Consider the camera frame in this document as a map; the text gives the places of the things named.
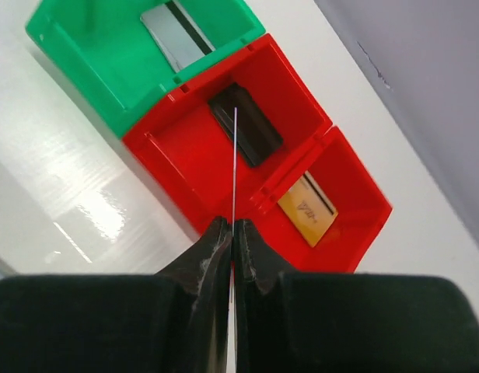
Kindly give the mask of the red plastic bin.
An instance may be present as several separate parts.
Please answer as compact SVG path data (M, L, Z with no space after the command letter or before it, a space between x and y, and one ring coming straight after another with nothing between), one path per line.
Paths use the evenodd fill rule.
M248 90L284 141L258 167L237 153L236 218L251 218L281 167L299 161L332 125L268 34L164 96L123 142L198 232L218 215L232 217L233 143L208 101L233 83Z
M337 217L315 247L278 205L289 187L309 172L336 207ZM392 207L338 127L332 127L265 188L266 200L251 215L263 239L299 270L352 273L377 237Z

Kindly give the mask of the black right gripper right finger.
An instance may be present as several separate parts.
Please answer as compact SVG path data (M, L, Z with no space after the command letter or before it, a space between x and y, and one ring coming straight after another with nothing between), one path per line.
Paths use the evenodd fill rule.
M479 372L479 322L441 277L302 272L233 234L239 372Z

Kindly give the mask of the right red plastic bin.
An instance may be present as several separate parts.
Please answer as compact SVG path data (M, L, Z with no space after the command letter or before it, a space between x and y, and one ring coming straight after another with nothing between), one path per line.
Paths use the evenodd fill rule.
M278 205L289 187L309 172L336 207L337 217L315 247ZM251 215L263 239L299 270L352 273L377 237L392 207L338 127L332 127L265 188L266 200Z

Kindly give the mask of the silver VIP card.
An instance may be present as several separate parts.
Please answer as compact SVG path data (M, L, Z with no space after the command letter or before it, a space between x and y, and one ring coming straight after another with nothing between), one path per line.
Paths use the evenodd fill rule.
M176 73L215 51L180 1L157 5L143 12L140 20Z

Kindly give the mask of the gold credit card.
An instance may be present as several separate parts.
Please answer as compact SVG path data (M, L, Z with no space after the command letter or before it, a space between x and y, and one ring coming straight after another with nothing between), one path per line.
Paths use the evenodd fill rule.
M308 171L285 192L278 205L312 248L338 216L337 208Z

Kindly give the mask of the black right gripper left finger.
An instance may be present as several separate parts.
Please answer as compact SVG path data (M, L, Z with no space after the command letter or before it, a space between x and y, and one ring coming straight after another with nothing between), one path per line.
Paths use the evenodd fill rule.
M0 372L224 372L231 228L155 274L0 280Z

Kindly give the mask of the green plastic bin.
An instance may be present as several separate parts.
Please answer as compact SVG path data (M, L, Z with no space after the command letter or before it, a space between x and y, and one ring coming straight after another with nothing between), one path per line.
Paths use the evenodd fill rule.
M173 89L264 35L243 1L180 1L215 51L174 72L140 20L166 1L42 1L26 32L107 126L125 135Z

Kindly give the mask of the black credit card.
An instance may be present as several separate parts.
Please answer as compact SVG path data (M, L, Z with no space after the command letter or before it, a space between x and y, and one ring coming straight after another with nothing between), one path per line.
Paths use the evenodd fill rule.
M236 171L238 148L238 107L233 110L233 194L232 194L232 237L235 237L236 222ZM234 247L231 247L231 277L229 291L229 330L228 330L228 362L227 372L236 372L237 316Z
M241 85L227 86L208 101L208 106L231 141L237 109L237 148L250 167L258 167L283 145L282 136Z

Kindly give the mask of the middle red plastic bin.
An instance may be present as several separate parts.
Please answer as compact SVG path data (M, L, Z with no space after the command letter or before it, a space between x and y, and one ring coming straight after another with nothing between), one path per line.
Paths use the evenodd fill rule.
M232 217L233 143L208 101L233 83L248 90L284 141L258 167L237 153L236 218L251 218L281 167L299 161L332 125L268 34L164 96L123 142L198 232L218 215Z

